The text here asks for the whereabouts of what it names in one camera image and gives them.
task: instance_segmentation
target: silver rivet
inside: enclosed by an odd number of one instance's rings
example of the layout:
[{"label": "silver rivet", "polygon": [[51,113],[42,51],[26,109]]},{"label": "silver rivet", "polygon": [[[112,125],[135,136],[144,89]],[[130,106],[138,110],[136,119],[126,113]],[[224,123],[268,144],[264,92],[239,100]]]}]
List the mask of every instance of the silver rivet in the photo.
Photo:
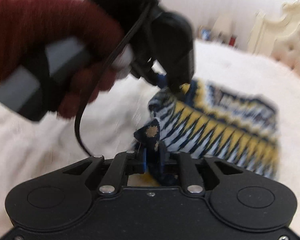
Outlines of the silver rivet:
[{"label": "silver rivet", "polygon": [[99,188],[100,192],[104,193],[104,194],[110,194],[113,193],[115,188],[114,186],[111,185],[103,185]]},{"label": "silver rivet", "polygon": [[197,193],[201,193],[203,191],[203,188],[199,185],[190,185],[189,187],[187,187],[187,190],[190,193],[197,194]]}]

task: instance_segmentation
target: black cable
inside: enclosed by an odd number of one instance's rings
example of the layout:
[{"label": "black cable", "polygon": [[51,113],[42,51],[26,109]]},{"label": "black cable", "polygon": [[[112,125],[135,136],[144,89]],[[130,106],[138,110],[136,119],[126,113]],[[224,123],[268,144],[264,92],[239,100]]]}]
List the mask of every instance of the black cable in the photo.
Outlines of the black cable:
[{"label": "black cable", "polygon": [[106,69],[114,62],[116,57],[121,53],[121,51],[124,49],[124,47],[129,43],[131,38],[136,34],[136,32],[143,25],[144,21],[146,20],[146,18],[148,16],[148,13],[150,12],[151,4],[152,3],[148,3],[146,5],[145,9],[140,14],[138,20],[135,22],[135,24],[132,26],[132,28],[128,31],[128,33],[125,35],[125,37],[120,41],[119,45],[114,49],[114,51],[112,51],[112,53],[109,55],[109,57],[106,59],[106,61],[102,65],[101,69],[93,75],[91,84],[83,92],[83,96],[81,97],[81,100],[80,100],[79,109],[78,109],[78,112],[77,112],[77,115],[76,115],[75,121],[74,121],[74,133],[75,133],[75,137],[77,138],[79,145],[89,156],[93,156],[93,155],[86,148],[86,146],[82,142],[81,136],[80,136],[80,123],[81,123],[83,112],[88,104],[91,94],[93,93],[94,89],[98,85],[98,83],[99,83],[102,75],[106,71]]}]

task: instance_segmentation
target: patterned fabric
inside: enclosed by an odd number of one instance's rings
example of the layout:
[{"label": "patterned fabric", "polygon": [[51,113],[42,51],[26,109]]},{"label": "patterned fabric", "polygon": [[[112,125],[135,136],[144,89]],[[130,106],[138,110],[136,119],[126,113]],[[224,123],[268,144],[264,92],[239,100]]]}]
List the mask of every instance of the patterned fabric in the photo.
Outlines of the patterned fabric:
[{"label": "patterned fabric", "polygon": [[[260,97],[238,95],[212,83],[183,85],[184,102],[168,88],[149,102],[152,121],[135,133],[155,152],[161,140],[168,151],[189,152],[192,158],[214,155],[267,178],[278,163],[276,109]],[[158,124],[157,138],[141,138]]]}]

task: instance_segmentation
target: white bedspread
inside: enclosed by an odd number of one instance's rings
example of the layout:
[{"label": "white bedspread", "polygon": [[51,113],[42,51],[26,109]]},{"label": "white bedspread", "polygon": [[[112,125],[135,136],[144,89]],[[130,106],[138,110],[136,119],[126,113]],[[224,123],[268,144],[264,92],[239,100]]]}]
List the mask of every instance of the white bedspread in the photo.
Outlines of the white bedspread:
[{"label": "white bedspread", "polygon": [[[279,108],[281,161],[279,181],[298,198],[291,228],[300,235],[300,78],[268,58],[197,41],[196,77],[233,90],[263,94]],[[133,132],[148,118],[147,103],[157,91],[129,76],[90,105],[82,137],[95,154],[111,158],[127,150]],[[0,106],[0,236],[11,223],[5,196],[15,185],[85,158],[73,132],[74,122],[49,114],[39,124],[27,122]]]}]

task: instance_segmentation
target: cream carved headboard frame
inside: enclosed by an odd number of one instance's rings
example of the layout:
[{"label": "cream carved headboard frame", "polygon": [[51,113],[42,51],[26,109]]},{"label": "cream carved headboard frame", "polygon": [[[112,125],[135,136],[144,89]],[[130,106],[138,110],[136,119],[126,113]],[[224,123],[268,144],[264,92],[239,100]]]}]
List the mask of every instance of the cream carved headboard frame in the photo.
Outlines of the cream carved headboard frame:
[{"label": "cream carved headboard frame", "polygon": [[282,5],[279,21],[266,19],[264,13],[256,16],[248,42],[248,51],[270,56],[290,67],[300,76],[300,1]]}]

